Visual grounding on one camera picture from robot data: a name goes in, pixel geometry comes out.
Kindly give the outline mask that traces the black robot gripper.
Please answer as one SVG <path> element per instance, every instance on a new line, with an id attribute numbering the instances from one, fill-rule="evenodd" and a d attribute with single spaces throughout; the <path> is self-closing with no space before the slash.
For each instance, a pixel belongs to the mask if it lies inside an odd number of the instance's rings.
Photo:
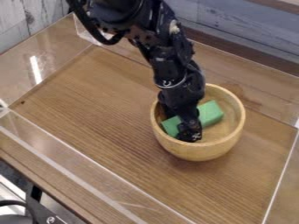
<path id="1" fill-rule="evenodd" d="M 201 140 L 201 121 L 196 109 L 204 97 L 205 80 L 203 76 L 183 76 L 175 79 L 155 79 L 160 88 L 157 101 L 165 118 L 179 116 L 176 138 L 187 143 Z"/>

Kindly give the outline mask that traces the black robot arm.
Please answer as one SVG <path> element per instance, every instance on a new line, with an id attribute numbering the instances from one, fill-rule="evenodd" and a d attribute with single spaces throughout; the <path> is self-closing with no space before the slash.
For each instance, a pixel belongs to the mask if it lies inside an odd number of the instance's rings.
<path id="1" fill-rule="evenodd" d="M 88 34 L 112 46 L 126 39 L 153 69 L 163 112 L 180 119 L 175 138 L 201 140 L 197 104 L 205 80 L 192 59 L 193 45 L 164 0 L 65 0 Z"/>

